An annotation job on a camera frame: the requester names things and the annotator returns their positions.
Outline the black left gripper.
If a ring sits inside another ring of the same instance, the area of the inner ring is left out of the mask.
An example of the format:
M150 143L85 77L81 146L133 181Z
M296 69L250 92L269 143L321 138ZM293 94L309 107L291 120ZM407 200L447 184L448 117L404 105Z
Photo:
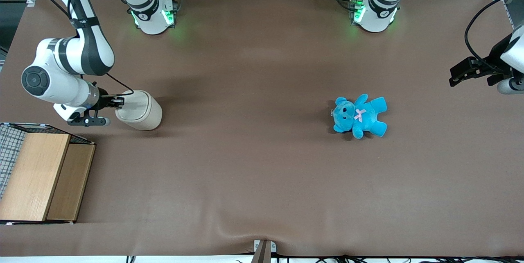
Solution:
M482 58L483 62L479 61L474 57L467 57L461 62L457 63L455 66L451 67L449 78L450 87L455 87L457 84L463 82L466 77L478 78L488 76L492 74L509 74L510 67L505 63L500 56L504 53L508 47L511 39L511 34L507 35L504 39L496 43L492 48L490 53Z

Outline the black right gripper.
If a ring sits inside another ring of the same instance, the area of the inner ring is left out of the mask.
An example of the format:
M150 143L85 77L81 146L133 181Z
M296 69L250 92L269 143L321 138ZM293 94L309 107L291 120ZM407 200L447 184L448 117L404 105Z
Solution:
M125 104L123 96L109 96L108 94L101 94L97 101L97 109L108 107L122 107Z

